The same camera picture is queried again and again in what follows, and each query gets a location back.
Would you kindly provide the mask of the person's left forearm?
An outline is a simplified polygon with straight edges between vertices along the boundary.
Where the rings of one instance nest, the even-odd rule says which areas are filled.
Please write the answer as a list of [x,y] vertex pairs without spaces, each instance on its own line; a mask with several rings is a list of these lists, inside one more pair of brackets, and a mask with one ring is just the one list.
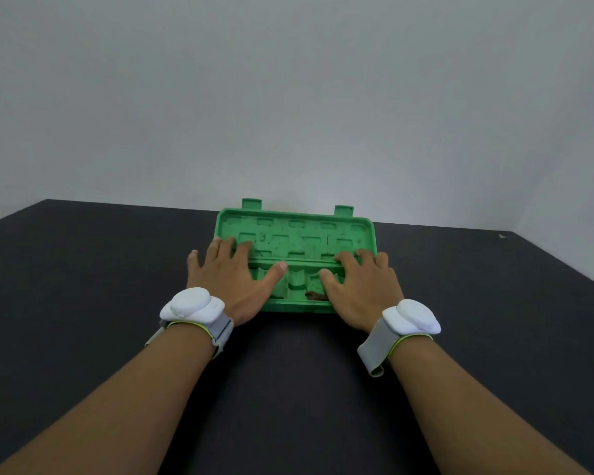
[[0,463],[0,475],[156,475],[214,351],[204,329],[174,324]]

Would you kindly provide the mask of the person's left hand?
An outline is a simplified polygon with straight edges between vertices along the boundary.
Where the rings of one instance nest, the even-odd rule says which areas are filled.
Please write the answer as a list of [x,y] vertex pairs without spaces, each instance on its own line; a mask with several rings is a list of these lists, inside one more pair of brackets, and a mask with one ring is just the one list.
[[231,267],[220,265],[220,243],[222,238],[215,237],[208,246],[204,261],[200,264],[195,283],[187,283],[187,288],[202,287],[212,296],[225,303],[224,312],[235,326],[240,326],[253,319],[263,308],[267,300],[262,300],[255,293],[255,282],[249,267],[248,256],[253,248],[251,241],[236,243],[232,250]]

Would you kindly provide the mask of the person's right hand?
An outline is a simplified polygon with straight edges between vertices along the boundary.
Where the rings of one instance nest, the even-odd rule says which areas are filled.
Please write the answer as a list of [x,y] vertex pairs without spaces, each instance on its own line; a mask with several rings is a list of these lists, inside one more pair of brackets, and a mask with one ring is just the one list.
[[361,273],[360,261],[349,251],[334,256],[345,271],[344,295],[338,304],[332,304],[335,312],[350,327],[370,334],[387,308],[396,306],[404,299],[397,275],[389,266],[386,253],[374,253],[377,269],[367,275]]

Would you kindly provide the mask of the person's right forearm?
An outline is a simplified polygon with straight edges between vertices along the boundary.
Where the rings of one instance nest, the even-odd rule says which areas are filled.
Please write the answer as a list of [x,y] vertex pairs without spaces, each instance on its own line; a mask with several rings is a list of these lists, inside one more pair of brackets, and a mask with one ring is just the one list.
[[404,337],[389,363],[441,475],[590,475],[430,337]]

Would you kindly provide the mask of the green plastic tool case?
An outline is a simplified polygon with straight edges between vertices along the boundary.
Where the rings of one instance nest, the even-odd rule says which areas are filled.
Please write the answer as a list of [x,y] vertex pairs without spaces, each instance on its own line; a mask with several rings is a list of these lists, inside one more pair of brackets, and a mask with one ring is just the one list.
[[329,301],[309,301],[305,292],[325,293],[319,271],[328,269],[343,283],[345,271],[334,256],[357,249],[377,253],[374,224],[355,217],[352,206],[338,205],[332,215],[263,210],[260,199],[245,198],[240,208],[225,208],[216,218],[214,236],[251,241],[248,267],[261,279],[277,262],[288,263],[287,273],[261,311],[274,313],[334,313]]

